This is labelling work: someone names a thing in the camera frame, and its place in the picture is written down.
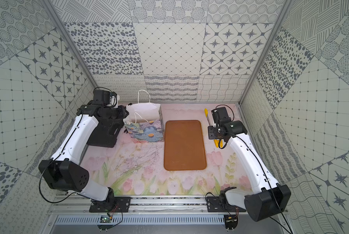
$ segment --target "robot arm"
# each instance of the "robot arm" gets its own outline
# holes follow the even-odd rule
[[[270,173],[252,145],[241,121],[232,121],[225,107],[212,110],[214,126],[208,127],[209,139],[229,143],[242,163],[251,183],[252,194],[235,187],[220,191],[220,202],[244,208],[254,221],[259,221],[284,211],[290,198],[287,185],[280,185]]]
[[[94,99],[82,105],[74,124],[59,149],[49,160],[42,160],[39,171],[51,189],[75,191],[97,203],[105,210],[115,205],[113,190],[89,179],[86,169],[79,166],[86,144],[113,147],[128,115],[124,106],[117,106],[119,96],[114,92],[94,90]]]

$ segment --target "wire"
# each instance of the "wire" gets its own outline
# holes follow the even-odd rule
[[[109,88],[105,88],[105,87],[96,87],[94,90],[96,90],[97,88],[101,88],[101,89],[107,89],[108,91],[112,92],[111,89]]]
[[[52,161],[47,165],[47,167],[46,167],[46,168],[43,170],[43,172],[42,172],[41,178],[39,179],[39,185],[38,185],[39,193],[40,193],[40,195],[42,196],[42,198],[43,198],[46,202],[53,203],[53,204],[59,203],[59,202],[64,201],[65,199],[67,199],[70,195],[76,193],[76,192],[73,192],[73,193],[69,194],[66,198],[64,198],[64,199],[61,200],[61,201],[56,201],[56,202],[49,201],[49,200],[47,200],[47,199],[43,196],[43,194],[42,194],[42,191],[41,191],[41,181],[42,181],[42,178],[43,178],[43,174],[45,173],[45,171],[47,170],[47,168],[51,165],[51,163],[55,162],[56,159],[58,159],[58,158],[60,157],[60,155],[63,154],[63,151],[64,151],[64,149],[65,149],[65,146],[66,146],[67,143],[69,142],[69,139],[72,137],[72,135],[74,134],[74,132],[76,131],[76,129],[78,129],[78,125],[81,123],[82,116],[83,116],[82,111],[83,111],[83,110],[81,110],[81,114],[80,114],[80,115],[81,115],[81,118],[80,118],[80,121],[78,122],[77,126],[74,128],[74,130],[73,130],[72,134],[70,135],[70,137],[68,138],[68,140],[65,142],[65,144],[64,144],[64,146],[63,146],[63,149],[61,150],[60,154],[59,154],[54,160],[52,160]]]
[[[220,142],[222,141],[222,139],[219,140],[219,149],[223,149],[227,146],[227,143],[225,143],[224,147],[223,148],[220,148]]]
[[[290,233],[282,224],[280,224],[279,221],[275,220],[274,218],[270,217],[271,219],[273,219],[276,223],[278,223],[283,229],[285,229],[288,233]]]
[[[230,106],[228,106],[228,105],[225,105],[225,106],[228,107],[228,108],[232,111],[232,114],[233,114],[232,122],[233,122],[233,121],[234,121],[234,112],[233,112],[232,108],[230,108]]]
[[[233,136],[239,138],[243,143],[245,143],[245,145],[246,145],[246,147],[247,147],[247,150],[250,150],[250,152],[252,153],[252,155],[254,155],[254,157],[255,157],[256,160],[258,161],[258,163],[259,163],[259,165],[260,165],[260,168],[261,168],[262,171],[263,171],[263,175],[266,177],[266,180],[267,180],[267,182],[268,182],[268,185],[269,185],[269,187],[270,187],[270,190],[271,190],[271,192],[272,192],[272,195],[273,195],[273,198],[274,198],[274,200],[275,200],[275,202],[276,202],[276,205],[277,205],[277,207],[279,208],[279,211],[280,211],[282,217],[284,218],[285,222],[288,223],[288,221],[286,220],[284,214],[283,214],[282,211],[281,211],[281,208],[280,208],[280,206],[279,206],[279,203],[278,203],[277,200],[276,200],[276,196],[275,196],[274,192],[272,191],[271,183],[269,182],[268,177],[267,177],[266,173],[264,172],[263,166],[262,166],[262,164],[260,163],[259,159],[258,159],[258,158],[256,157],[256,155],[254,154],[254,152],[252,152],[252,150],[251,150],[250,147],[246,144],[246,142],[245,142],[244,140],[242,140],[240,137],[238,137],[237,135],[235,135],[235,134],[233,134],[233,133],[228,133],[228,132],[220,132],[220,133],[226,133],[226,134],[233,135]],[[289,227],[289,230],[290,230],[289,233],[290,233],[290,234],[293,234],[293,231],[291,230],[289,224],[288,224],[288,227]]]

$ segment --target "floral gift bag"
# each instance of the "floral gift bag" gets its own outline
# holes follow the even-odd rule
[[[164,125],[160,104],[152,103],[150,94],[148,103],[126,106],[129,115],[123,119],[125,128],[136,143],[164,141]]]

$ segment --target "table surface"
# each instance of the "table surface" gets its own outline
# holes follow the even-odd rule
[[[250,181],[230,147],[219,149],[208,139],[205,108],[218,104],[162,104],[164,124],[168,120],[197,119],[201,122],[207,167],[204,170],[164,169],[164,142],[134,143],[121,129],[113,148],[89,146],[81,166],[97,183],[111,187],[115,195],[204,195],[219,194],[229,186],[251,192]],[[241,120],[234,104],[234,120]]]

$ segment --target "brown tray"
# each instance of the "brown tray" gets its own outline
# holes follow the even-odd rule
[[[170,120],[164,137],[164,168],[168,171],[204,170],[207,167],[201,123]]]

